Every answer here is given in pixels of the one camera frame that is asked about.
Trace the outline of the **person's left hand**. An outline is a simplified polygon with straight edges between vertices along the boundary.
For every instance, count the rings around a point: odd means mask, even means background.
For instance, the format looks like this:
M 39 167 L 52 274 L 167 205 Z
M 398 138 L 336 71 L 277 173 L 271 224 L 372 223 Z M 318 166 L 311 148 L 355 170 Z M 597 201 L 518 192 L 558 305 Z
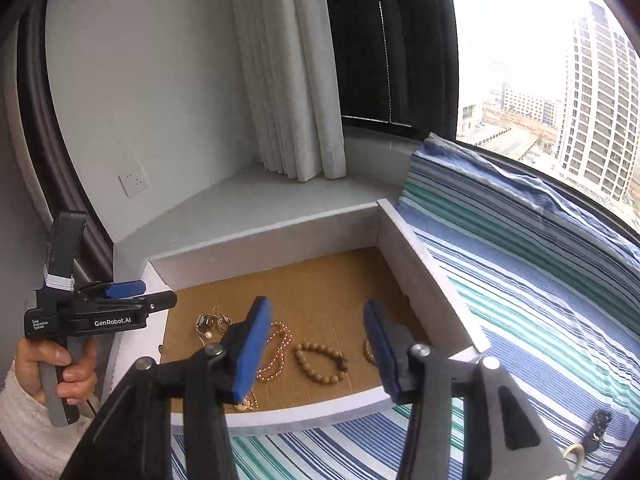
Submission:
M 70 405 L 87 401 L 94 393 L 98 344 L 94 338 L 84 343 L 79 358 L 73 358 L 67 349 L 52 340 L 21 338 L 17 344 L 14 374 L 23 390 L 41 404 L 47 400 L 40 378 L 40 364 L 62 370 L 62 379 L 56 384 L 56 395 Z

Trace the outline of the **left white fleece sleeve forearm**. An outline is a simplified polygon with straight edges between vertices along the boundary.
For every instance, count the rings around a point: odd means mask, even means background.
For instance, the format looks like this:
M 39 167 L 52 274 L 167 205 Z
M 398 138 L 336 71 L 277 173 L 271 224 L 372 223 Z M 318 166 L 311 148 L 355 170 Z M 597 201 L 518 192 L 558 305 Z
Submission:
M 55 427 L 47 408 L 18 383 L 14 366 L 1 391 L 1 433 L 32 479 L 58 479 L 94 419 L 87 404 L 70 426 Z

